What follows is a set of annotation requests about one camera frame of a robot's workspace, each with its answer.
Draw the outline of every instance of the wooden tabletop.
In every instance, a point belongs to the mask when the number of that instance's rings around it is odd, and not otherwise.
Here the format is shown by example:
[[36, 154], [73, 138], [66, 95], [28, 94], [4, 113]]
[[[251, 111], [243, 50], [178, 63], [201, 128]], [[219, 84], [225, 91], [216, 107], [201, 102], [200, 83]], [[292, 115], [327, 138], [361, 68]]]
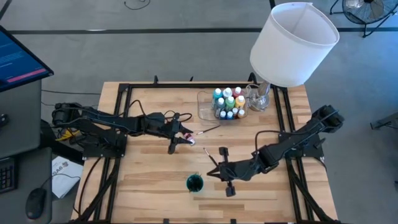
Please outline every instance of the wooden tabletop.
[[[119, 83], [106, 82], [103, 87], [99, 110], [113, 113]], [[215, 168], [204, 153], [206, 147], [216, 161], [222, 161], [218, 154], [220, 146], [229, 149], [229, 160], [238, 161], [251, 158], [254, 151], [254, 136], [258, 131], [279, 130], [275, 100], [270, 93], [270, 103], [265, 112], [250, 111], [244, 122], [235, 126], [222, 126], [205, 134], [196, 133], [210, 128], [198, 117], [197, 88], [136, 88], [132, 99], [140, 99], [145, 113], [174, 110], [179, 113], [192, 113], [193, 118], [183, 125], [194, 131], [194, 146], [178, 145], [175, 154], [167, 154], [169, 140], [154, 136], [128, 137], [126, 155], [121, 160], [118, 186], [113, 208], [113, 223], [162, 223], [169, 218], [172, 223], [238, 223], [294, 222], [294, 209], [290, 193], [286, 164], [268, 174], [255, 175], [251, 181], [235, 180], [236, 195], [227, 198], [226, 183], [206, 173]], [[311, 116], [310, 106], [304, 86], [289, 88], [290, 104], [296, 128], [302, 127]], [[283, 96], [280, 102], [284, 116]], [[138, 105], [129, 110], [130, 116], [141, 114]], [[259, 145], [278, 142], [277, 134], [264, 133], [259, 136]], [[87, 173], [96, 158], [88, 159], [84, 165], [78, 195]], [[83, 196], [86, 208], [98, 192], [102, 159], [94, 169]], [[303, 158], [308, 188], [326, 214], [337, 218], [325, 168], [315, 159]], [[201, 174], [204, 188], [198, 193], [189, 193], [187, 177]], [[299, 194], [303, 218], [306, 218], [304, 202]], [[101, 217], [106, 213], [108, 193], [103, 200]]]

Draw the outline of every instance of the gray floor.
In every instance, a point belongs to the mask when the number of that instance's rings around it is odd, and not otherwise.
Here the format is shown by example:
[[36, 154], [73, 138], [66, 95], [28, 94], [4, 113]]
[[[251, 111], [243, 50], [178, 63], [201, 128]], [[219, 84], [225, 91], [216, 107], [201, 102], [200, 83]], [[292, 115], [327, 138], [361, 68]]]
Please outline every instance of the gray floor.
[[[0, 0], [0, 7], [5, 0]], [[314, 3], [327, 13], [333, 1]], [[140, 11], [123, 1], [14, 0], [0, 24], [7, 29], [135, 29], [260, 27], [270, 12], [266, 0], [152, 0]], [[343, 15], [328, 15], [337, 27], [357, 27]], [[398, 26], [393, 16], [384, 26]], [[306, 82], [313, 110], [331, 104], [346, 122], [325, 135], [326, 164], [339, 219], [347, 223], [396, 223], [398, 138], [393, 129], [372, 131], [369, 122], [398, 111], [398, 32], [340, 33], [341, 39]], [[105, 81], [245, 80], [257, 34], [18, 35], [55, 76], [43, 88], [100, 92]], [[98, 96], [43, 93], [53, 104], [95, 105]], [[51, 108], [42, 117], [50, 121]], [[75, 191], [53, 203], [53, 222], [70, 218]]]

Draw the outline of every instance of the computer monitor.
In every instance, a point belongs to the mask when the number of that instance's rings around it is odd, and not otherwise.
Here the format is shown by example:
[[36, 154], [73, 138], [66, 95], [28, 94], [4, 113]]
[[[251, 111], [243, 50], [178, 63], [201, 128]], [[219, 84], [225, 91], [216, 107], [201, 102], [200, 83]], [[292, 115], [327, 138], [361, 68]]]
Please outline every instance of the computer monitor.
[[53, 71], [0, 26], [0, 92], [53, 75]]

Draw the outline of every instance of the white lamp shade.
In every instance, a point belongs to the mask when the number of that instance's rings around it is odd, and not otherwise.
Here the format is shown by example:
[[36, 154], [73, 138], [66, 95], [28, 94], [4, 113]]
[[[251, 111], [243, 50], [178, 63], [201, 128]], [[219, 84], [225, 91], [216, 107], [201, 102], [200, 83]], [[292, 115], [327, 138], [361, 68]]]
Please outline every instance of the white lamp shade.
[[312, 3], [279, 4], [262, 28], [250, 62], [265, 81], [298, 86], [310, 78], [339, 38], [336, 27]]

